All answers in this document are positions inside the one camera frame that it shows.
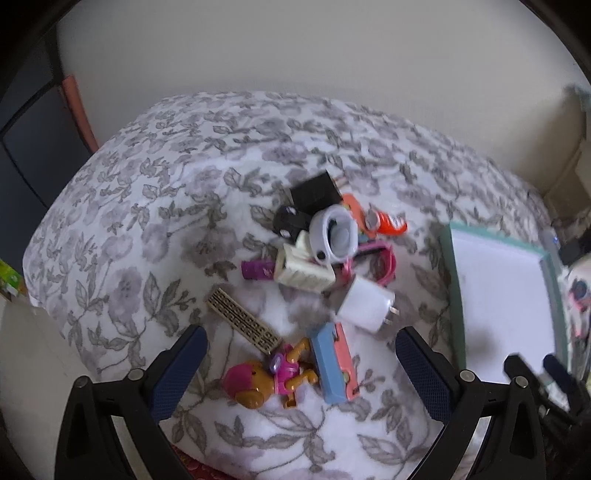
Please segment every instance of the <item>pink watch strap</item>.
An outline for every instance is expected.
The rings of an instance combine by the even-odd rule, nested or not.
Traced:
[[[379,254],[384,262],[384,275],[381,278],[375,280],[378,285],[385,287],[388,285],[396,276],[396,257],[392,250],[392,245],[383,241],[376,240],[375,242],[367,242],[361,244],[357,250],[357,255],[363,254],[368,250],[380,250]],[[349,283],[353,278],[353,258],[347,259],[343,264],[343,268],[340,271],[343,281]]]

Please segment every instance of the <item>whiteboard with teal frame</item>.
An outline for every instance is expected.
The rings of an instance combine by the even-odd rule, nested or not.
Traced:
[[[541,248],[450,223],[440,234],[451,275],[452,342],[460,369],[508,382],[503,361],[519,353],[532,370],[555,353],[567,365],[564,310],[550,254]]]

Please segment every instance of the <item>bed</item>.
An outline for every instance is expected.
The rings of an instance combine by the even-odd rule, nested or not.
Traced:
[[[240,274],[242,260],[277,253],[271,221],[288,188],[323,170],[362,205],[406,215],[408,233],[391,239],[400,321],[374,335],[346,331],[361,384],[355,401],[329,407],[304,386],[296,409],[275,398],[250,411],[228,400],[219,379],[257,352],[204,298],[223,286],[290,341],[332,318],[323,296]],[[189,324],[204,326],[209,353],[161,424],[192,457],[244,479],[405,478],[441,426],[404,374],[393,338],[413,325],[453,356],[437,242],[451,220],[533,244],[550,224],[521,179],[395,115],[269,92],[180,95],[121,129],[76,174],[34,234],[24,272],[31,301],[95,380],[149,365]]]

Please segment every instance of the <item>black box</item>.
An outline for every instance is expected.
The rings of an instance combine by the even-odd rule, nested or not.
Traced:
[[[293,187],[290,192],[295,209],[310,216],[343,201],[339,189],[326,170]]]

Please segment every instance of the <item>black and white object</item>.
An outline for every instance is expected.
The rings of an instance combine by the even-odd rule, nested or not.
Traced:
[[[342,205],[318,212],[310,222],[310,247],[321,265],[345,263],[357,253],[357,223]]]
[[[273,218],[273,232],[294,244],[302,230],[308,230],[312,217],[291,206],[277,210]]]

